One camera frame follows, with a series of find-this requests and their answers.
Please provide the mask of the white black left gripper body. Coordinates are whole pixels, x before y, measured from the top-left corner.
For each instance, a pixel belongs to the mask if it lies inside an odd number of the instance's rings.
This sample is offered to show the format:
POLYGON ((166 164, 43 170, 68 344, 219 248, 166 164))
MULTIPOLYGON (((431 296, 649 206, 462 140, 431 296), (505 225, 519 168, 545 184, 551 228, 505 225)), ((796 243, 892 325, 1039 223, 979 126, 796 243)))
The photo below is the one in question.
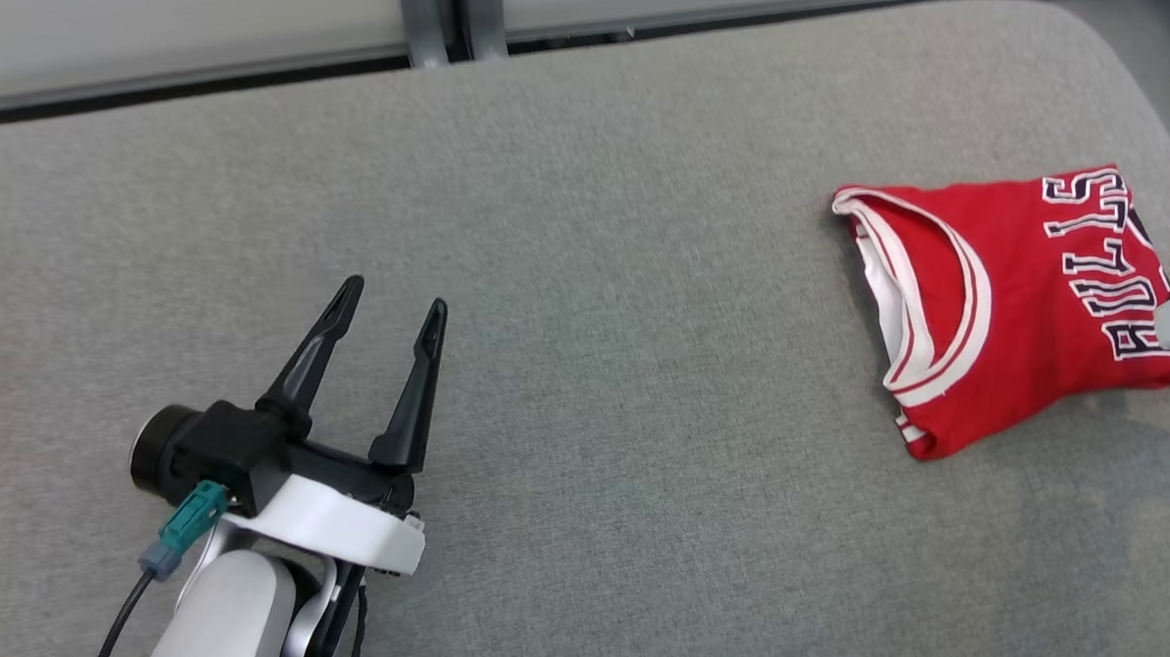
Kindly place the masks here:
POLYGON ((290 458, 292 473, 261 512, 228 512, 223 525, 353 566, 415 574, 426 534, 411 516, 413 471, 312 442, 295 444, 290 458))

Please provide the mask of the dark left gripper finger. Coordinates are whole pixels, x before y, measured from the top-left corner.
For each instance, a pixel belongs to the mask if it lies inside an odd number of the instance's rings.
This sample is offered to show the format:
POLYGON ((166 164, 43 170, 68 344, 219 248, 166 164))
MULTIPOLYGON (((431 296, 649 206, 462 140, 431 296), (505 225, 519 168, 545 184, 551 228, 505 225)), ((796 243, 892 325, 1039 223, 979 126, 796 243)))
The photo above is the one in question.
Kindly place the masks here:
POLYGON ((391 473, 417 475, 424 470, 438 392, 443 336, 449 316, 441 298, 431 303, 415 339, 413 366, 387 428, 369 447, 369 462, 391 473))
POLYGON ((362 292, 363 276, 347 276, 314 326, 257 399, 257 412, 274 414, 292 440, 305 440, 312 427, 310 409, 321 389, 333 347, 347 333, 362 292))

